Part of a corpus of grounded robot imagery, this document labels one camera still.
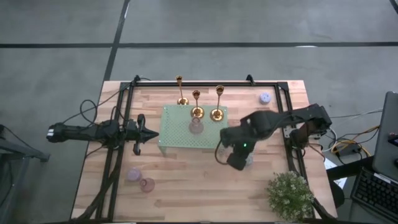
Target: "gray floor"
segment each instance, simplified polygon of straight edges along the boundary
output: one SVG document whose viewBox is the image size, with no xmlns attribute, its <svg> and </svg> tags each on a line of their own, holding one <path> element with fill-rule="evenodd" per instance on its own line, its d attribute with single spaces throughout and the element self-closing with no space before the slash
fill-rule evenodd
<svg viewBox="0 0 398 224">
<path fill-rule="evenodd" d="M 0 44 L 112 42 L 123 1 L 0 0 Z M 398 41 L 398 15 L 388 0 L 133 0 L 121 42 Z M 0 123 L 52 154 L 34 161 L 13 223 L 67 220 L 85 142 L 50 144 L 49 125 L 98 100 L 110 49 L 0 49 Z M 398 47 L 264 49 L 119 49 L 111 80 L 302 79 L 311 103 L 330 116 L 382 107 L 397 91 Z M 338 135 L 377 125 L 380 114 L 339 124 Z M 77 118 L 71 124 L 81 124 Z M 329 140 L 322 139 L 327 145 Z M 366 146 L 374 152 L 375 140 Z M 332 161 L 340 164 L 332 155 Z M 346 158 L 347 162 L 357 157 Z M 345 192 L 350 192 L 350 179 Z M 371 221 L 347 202 L 339 217 Z"/>
</svg>

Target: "wooden table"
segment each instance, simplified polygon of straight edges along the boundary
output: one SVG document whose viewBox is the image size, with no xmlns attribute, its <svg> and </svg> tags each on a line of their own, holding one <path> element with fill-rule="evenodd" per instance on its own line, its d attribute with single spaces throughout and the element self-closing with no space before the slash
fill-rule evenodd
<svg viewBox="0 0 398 224">
<path fill-rule="evenodd" d="M 293 108 L 309 105 L 304 82 L 288 81 Z M 119 90 L 120 82 L 105 82 L 99 102 Z M 199 105 L 216 105 L 215 87 L 183 87 L 183 94 L 193 104 L 192 91 L 200 90 Z M 268 105 L 259 103 L 262 92 L 272 95 Z M 178 87 L 134 88 L 130 118 L 144 113 L 146 127 L 159 131 L 164 104 L 174 105 L 179 98 Z M 97 122 L 109 119 L 117 97 L 101 105 Z M 239 119 L 256 110 L 277 111 L 275 91 L 271 87 L 226 87 L 220 104 L 228 107 L 228 124 L 239 125 Z M 132 152 L 133 143 L 124 148 L 114 221 L 131 222 L 259 222 L 279 218 L 268 205 L 266 188 L 274 172 L 287 172 L 282 131 L 256 144 L 254 163 L 238 171 L 215 161 L 214 149 L 168 148 L 164 157 L 157 147 L 159 137 L 141 144 L 141 155 Z M 90 143 L 88 152 L 98 148 Z M 86 159 L 76 195 L 72 217 L 79 216 L 98 193 L 103 175 L 106 149 Z M 327 211 L 336 216 L 322 157 L 308 149 L 304 157 L 312 192 Z M 144 177 L 156 182 L 154 191 L 141 192 L 139 184 L 126 180 L 132 167 L 138 167 Z M 104 215 L 108 211 L 109 196 L 105 200 Z"/>
</svg>

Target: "green plant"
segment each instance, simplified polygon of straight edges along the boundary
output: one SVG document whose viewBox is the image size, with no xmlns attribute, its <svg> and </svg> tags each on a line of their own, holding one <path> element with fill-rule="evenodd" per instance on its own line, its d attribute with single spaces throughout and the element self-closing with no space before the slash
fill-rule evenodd
<svg viewBox="0 0 398 224">
<path fill-rule="evenodd" d="M 305 179 L 296 172 L 276 174 L 269 182 L 269 206 L 287 222 L 300 222 L 311 215 L 313 195 Z"/>
</svg>

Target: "green mesh tray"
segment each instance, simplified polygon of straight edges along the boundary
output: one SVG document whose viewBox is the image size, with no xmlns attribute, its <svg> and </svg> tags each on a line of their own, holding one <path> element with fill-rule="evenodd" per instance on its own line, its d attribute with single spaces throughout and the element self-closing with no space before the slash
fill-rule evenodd
<svg viewBox="0 0 398 224">
<path fill-rule="evenodd" d="M 220 130 L 228 127 L 228 110 L 220 106 L 224 111 L 224 119 L 214 122 L 210 119 L 210 111 L 216 106 L 203 105 L 205 115 L 201 121 L 203 132 L 192 134 L 189 131 L 191 123 L 191 109 L 193 105 L 165 105 L 160 122 L 159 149 L 165 154 L 167 147 L 185 147 L 200 149 L 215 149 L 220 141 Z"/>
</svg>

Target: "keyboard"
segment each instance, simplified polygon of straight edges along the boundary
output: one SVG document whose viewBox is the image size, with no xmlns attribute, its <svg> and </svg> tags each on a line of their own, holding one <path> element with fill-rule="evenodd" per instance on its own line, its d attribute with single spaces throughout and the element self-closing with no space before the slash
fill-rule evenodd
<svg viewBox="0 0 398 224">
<path fill-rule="evenodd" d="M 356 177 L 351 198 L 382 216 L 398 222 L 398 184 L 395 182 L 362 169 Z"/>
</svg>

